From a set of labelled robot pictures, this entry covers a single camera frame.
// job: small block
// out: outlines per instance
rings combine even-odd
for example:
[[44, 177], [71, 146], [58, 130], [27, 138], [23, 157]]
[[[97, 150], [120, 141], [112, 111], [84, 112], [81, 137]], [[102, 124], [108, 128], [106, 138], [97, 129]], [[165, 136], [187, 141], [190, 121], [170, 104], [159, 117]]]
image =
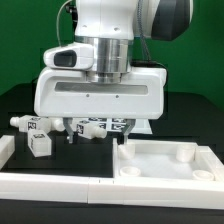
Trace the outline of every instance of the small block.
[[35, 157], [50, 156], [51, 145], [51, 139], [44, 131], [28, 131], [28, 146]]

